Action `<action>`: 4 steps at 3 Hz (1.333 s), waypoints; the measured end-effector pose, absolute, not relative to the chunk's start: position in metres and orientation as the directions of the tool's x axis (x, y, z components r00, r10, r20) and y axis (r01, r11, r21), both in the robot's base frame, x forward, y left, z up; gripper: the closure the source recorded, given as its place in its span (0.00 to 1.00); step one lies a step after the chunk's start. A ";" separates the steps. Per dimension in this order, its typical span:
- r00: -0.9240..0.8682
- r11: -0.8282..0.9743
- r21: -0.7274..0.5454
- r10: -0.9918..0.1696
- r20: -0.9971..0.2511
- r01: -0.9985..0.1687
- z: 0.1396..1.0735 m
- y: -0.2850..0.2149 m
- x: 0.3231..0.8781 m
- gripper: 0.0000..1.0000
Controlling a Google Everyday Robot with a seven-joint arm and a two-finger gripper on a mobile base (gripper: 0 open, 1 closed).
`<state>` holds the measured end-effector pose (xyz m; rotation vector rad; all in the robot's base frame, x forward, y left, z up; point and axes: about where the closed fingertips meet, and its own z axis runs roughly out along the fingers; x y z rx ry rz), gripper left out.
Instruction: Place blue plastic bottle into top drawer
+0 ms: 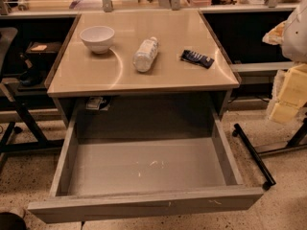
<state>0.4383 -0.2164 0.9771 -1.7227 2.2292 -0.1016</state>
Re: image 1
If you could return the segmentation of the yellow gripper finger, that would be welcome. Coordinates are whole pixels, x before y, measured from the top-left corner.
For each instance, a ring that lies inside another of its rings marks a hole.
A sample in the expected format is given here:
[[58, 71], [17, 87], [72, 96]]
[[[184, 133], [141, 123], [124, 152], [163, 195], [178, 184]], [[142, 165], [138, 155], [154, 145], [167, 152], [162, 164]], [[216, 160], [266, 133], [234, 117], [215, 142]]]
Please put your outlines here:
[[285, 21], [280, 22], [263, 36], [262, 41], [270, 45], [281, 45], [283, 43], [284, 27]]
[[268, 117], [277, 123], [290, 122], [307, 103], [307, 64], [298, 64], [287, 71], [278, 70], [274, 78]]

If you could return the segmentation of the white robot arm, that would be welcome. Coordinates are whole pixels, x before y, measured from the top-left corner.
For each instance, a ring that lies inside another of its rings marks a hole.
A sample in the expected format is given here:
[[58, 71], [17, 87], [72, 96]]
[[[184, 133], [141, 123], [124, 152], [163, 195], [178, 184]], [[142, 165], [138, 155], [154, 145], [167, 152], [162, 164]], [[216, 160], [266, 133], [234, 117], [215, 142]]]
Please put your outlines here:
[[287, 123], [307, 103], [307, 0], [302, 0], [289, 17], [266, 33], [262, 41], [279, 45], [282, 56], [294, 65], [278, 70], [273, 82], [268, 117]]

